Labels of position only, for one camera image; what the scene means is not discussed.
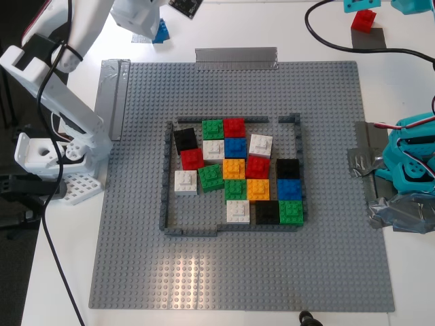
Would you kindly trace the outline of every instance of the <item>red lego brick on table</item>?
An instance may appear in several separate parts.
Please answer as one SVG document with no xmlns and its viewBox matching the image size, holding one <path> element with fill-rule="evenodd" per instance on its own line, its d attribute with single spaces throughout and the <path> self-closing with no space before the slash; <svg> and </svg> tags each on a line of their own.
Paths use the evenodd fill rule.
<svg viewBox="0 0 435 326">
<path fill-rule="evenodd" d="M 236 119 L 224 119 L 224 137 L 244 138 L 245 120 L 242 117 Z"/>
<path fill-rule="evenodd" d="M 204 167 L 203 151 L 201 148 L 189 149 L 181 151 L 181 164 L 183 170 L 198 170 Z"/>
<path fill-rule="evenodd" d="M 269 179 L 270 165 L 271 161 L 267 158 L 249 155 L 245 171 L 246 179 Z"/>
<path fill-rule="evenodd" d="M 376 12 L 371 10 L 361 10 L 356 13 L 351 29 L 355 29 L 360 32 L 370 33 L 373 22 L 375 21 Z"/>
</svg>

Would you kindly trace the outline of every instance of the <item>yellow lego brick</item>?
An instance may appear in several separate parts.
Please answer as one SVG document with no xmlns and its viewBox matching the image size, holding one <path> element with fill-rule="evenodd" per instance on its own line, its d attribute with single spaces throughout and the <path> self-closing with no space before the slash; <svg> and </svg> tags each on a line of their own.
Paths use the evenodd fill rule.
<svg viewBox="0 0 435 326">
<path fill-rule="evenodd" d="M 247 180 L 247 199 L 251 202 L 256 200 L 270 200 L 269 180 Z"/>
<path fill-rule="evenodd" d="M 245 178 L 245 160 L 224 159 L 224 179 L 239 180 Z"/>
</svg>

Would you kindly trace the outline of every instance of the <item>lego baseplate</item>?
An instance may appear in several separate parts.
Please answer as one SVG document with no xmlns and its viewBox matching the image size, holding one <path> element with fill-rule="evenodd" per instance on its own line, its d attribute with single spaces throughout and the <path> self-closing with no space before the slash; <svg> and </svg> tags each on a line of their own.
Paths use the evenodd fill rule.
<svg viewBox="0 0 435 326">
<path fill-rule="evenodd" d="M 260 134 L 255 129 L 276 128 L 292 113 L 302 122 L 309 210 L 303 227 L 214 237 L 159 230 L 162 178 L 171 182 L 164 174 L 171 168 L 167 122 L 264 116 L 267 127 L 251 122 L 250 132 Z M 383 233 L 369 226 L 363 181 L 348 171 L 357 121 L 364 114 L 355 62 L 280 62 L 263 71 L 132 63 L 122 137 L 109 159 L 89 306 L 394 311 Z M 272 153 L 294 157 L 286 145 L 274 138 Z M 215 207 L 204 201 L 193 209 L 204 217 L 199 225 L 210 227 Z"/>
</svg>

